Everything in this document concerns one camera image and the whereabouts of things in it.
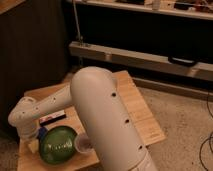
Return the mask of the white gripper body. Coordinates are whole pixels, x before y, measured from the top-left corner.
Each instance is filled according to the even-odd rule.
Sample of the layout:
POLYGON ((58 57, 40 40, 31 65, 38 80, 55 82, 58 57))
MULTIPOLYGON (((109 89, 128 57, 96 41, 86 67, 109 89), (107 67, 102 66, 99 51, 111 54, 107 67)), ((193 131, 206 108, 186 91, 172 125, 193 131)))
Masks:
POLYGON ((24 141, 31 141, 38 136, 38 126, 36 123, 27 124, 19 128, 19 137, 24 141))

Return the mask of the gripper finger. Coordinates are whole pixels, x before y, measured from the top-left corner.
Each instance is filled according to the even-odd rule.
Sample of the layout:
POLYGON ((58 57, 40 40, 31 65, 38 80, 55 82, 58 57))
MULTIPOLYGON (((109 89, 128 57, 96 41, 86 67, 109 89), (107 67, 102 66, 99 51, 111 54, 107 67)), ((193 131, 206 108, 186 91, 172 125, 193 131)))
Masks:
POLYGON ((39 140, 42 139, 44 137, 44 135, 46 134, 46 132, 47 132, 46 128, 40 128, 39 129, 39 134, 38 134, 37 138, 39 140))

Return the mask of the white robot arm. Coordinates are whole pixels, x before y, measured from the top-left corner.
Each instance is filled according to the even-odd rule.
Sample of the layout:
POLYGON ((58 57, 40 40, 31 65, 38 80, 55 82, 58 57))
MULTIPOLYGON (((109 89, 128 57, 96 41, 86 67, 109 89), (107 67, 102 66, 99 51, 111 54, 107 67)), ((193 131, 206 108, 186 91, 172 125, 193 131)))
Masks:
POLYGON ((34 138, 36 120, 74 107, 105 171, 157 171, 117 90, 113 73, 85 67, 70 84, 41 101, 23 97, 8 122, 23 140, 34 138))

